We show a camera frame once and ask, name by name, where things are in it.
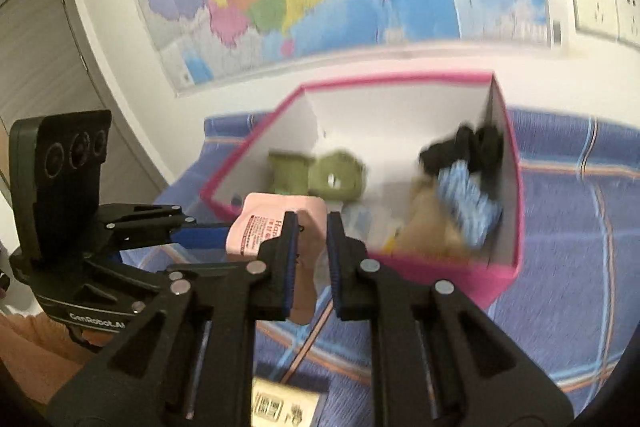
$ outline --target electrical outlet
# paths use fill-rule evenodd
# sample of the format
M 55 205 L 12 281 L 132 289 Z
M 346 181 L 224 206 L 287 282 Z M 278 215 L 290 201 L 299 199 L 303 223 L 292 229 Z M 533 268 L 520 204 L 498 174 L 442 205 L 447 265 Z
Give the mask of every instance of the electrical outlet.
M 574 0 L 574 9 L 577 30 L 618 38 L 616 0 Z
M 616 0 L 620 40 L 640 46 L 640 0 Z

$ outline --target gray door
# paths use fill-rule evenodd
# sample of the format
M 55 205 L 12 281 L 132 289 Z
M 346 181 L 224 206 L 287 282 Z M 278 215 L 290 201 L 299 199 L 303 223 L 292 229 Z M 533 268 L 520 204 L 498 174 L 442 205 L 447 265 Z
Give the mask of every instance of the gray door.
M 6 129 L 20 118 L 103 108 L 63 0 L 5 1 L 0 6 L 0 118 Z M 159 192 L 112 124 L 101 202 L 151 203 Z

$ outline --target blue bedsheet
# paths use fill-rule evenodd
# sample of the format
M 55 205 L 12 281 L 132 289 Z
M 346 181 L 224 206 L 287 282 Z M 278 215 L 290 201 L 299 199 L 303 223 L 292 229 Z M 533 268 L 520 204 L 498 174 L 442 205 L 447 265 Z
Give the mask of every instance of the blue bedsheet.
M 510 115 L 525 183 L 525 262 L 487 313 L 580 412 L 640 319 L 640 132 L 596 118 L 524 110 Z M 158 202 L 181 204 L 200 222 L 213 221 L 198 192 L 263 117 L 207 120 L 200 158 Z M 223 251 L 178 245 L 123 253 L 127 264 L 150 271 L 223 257 Z M 259 323 L 257 374 L 328 390 L 321 426 L 370 426 L 369 331 L 365 323 L 338 321 L 332 306 L 327 289 L 310 325 Z

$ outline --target open box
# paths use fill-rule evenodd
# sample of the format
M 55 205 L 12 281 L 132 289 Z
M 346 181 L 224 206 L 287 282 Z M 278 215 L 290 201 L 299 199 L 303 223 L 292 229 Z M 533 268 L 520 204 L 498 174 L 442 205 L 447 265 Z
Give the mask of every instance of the open box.
M 504 99 L 492 73 L 412 73 L 301 86 L 227 159 L 201 192 L 220 219 L 233 220 L 251 192 L 267 192 L 270 150 L 317 156 L 347 150 L 367 166 L 360 201 L 383 204 L 405 220 L 418 154 L 452 136 L 463 123 L 493 123 L 504 134 L 504 158 L 481 189 L 503 207 L 498 227 L 468 263 L 370 256 L 419 283 L 449 279 L 487 307 L 522 266 L 523 189 L 518 152 Z

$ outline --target qr code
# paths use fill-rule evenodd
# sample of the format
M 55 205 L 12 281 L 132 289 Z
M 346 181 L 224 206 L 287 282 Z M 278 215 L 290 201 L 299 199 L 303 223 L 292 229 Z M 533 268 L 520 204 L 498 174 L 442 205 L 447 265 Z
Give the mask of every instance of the qr code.
M 254 414 L 265 420 L 277 422 L 284 402 L 269 394 L 258 393 L 255 396 Z

